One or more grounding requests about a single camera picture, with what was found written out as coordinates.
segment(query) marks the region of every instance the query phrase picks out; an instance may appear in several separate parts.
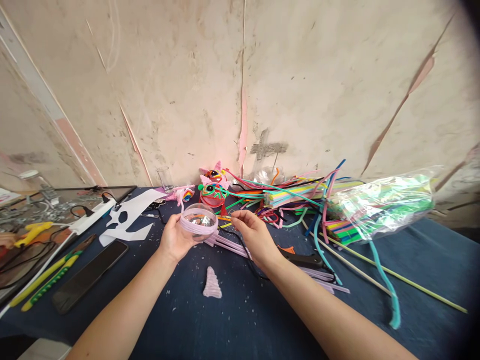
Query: hand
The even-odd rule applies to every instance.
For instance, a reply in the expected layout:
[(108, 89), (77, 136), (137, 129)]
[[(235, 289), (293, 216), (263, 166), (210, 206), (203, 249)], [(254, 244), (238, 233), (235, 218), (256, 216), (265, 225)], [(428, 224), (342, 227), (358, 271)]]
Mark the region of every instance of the hand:
[(160, 246), (157, 252), (167, 256), (176, 264), (184, 258), (189, 250), (198, 242), (180, 226), (181, 214), (170, 216), (161, 235)]
[(17, 234), (14, 234), (13, 232), (0, 233), (0, 246), (4, 246), (7, 249), (13, 248), (17, 240)]
[(264, 270), (284, 258), (275, 245), (267, 224), (253, 212), (235, 211), (231, 214), (231, 223), (241, 232), (253, 261), (260, 269)]

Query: person's right hand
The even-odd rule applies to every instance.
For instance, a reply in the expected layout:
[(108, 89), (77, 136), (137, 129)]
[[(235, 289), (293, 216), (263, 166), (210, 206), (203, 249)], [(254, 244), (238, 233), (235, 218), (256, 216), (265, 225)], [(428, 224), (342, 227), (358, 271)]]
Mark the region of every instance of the person's right hand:
[(251, 257), (260, 269), (276, 263), (284, 257), (274, 243), (267, 225), (248, 210), (231, 214), (232, 225), (241, 232)]

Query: table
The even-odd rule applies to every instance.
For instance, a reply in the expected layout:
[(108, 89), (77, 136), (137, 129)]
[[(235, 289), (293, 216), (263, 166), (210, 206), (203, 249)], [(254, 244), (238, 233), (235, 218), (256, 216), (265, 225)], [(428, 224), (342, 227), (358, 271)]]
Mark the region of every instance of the table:
[[(138, 188), (133, 196), (146, 190)], [(167, 220), (180, 208), (169, 201), (161, 211)], [(72, 248), (90, 234), (100, 235), (109, 218), (99, 220)], [(140, 229), (151, 221), (151, 218), (139, 217), (131, 229)], [(125, 256), (68, 314), (61, 316), (51, 302), (51, 294), (103, 249), (96, 241), (30, 311), (22, 313), (20, 306), (10, 309), (0, 320), (0, 337), (26, 334), (73, 345), (158, 248), (162, 229), (161, 222), (155, 219), (145, 241), (128, 242), (129, 251)], [(313, 240), (304, 237), (303, 227), (278, 230), (269, 226), (269, 229), (282, 248), (294, 246), (297, 254), (313, 253)], [(221, 235), (237, 241), (232, 235)], [(401, 327), (392, 330), (388, 325), (392, 315), (390, 298), (326, 253), (344, 286), (351, 291), (351, 294), (337, 291), (336, 296), (420, 359), (456, 358), (480, 306), (477, 290), (480, 289), (480, 245), (428, 219), (378, 239), (375, 244), (384, 266), (467, 308), (469, 314), (389, 276), (401, 309)], [(368, 246), (353, 244), (351, 247), (371, 257)], [(381, 282), (374, 266), (346, 251), (341, 254)], [(202, 295), (208, 266), (218, 277), (222, 299)], [(178, 264), (166, 284), (131, 358), (321, 359), (326, 356), (277, 289), (252, 275), (245, 258), (220, 247), (199, 244)]]

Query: green handle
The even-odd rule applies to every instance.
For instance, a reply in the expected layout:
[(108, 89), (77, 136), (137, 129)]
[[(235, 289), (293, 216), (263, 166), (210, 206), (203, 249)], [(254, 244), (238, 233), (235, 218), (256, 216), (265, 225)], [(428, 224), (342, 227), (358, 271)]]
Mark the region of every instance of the green handle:
[(74, 262), (79, 258), (78, 254), (73, 255), (68, 261), (61, 267), (61, 269), (45, 284), (43, 285), (28, 301), (21, 307), (21, 311), (26, 312), (32, 308), (32, 306), (48, 291), (50, 288), (60, 280), (65, 273), (70, 269)]

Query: white paper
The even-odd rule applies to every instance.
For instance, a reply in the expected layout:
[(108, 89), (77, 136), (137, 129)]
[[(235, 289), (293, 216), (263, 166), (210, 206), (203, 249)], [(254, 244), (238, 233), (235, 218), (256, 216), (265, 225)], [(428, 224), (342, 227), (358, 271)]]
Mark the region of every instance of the white paper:
[[(110, 210), (111, 220), (106, 224), (106, 226), (111, 224), (118, 225), (114, 229), (105, 230), (105, 232), (99, 237), (100, 243), (105, 247), (115, 239), (125, 241), (145, 240), (153, 223), (133, 232), (127, 232), (127, 229), (151, 203), (153, 203), (156, 199), (164, 198), (166, 196), (167, 194), (163, 192), (150, 189), (131, 200), (123, 202), (117, 211), (114, 209)], [(126, 221), (120, 222), (119, 217), (123, 212), (127, 213), (127, 218)]]

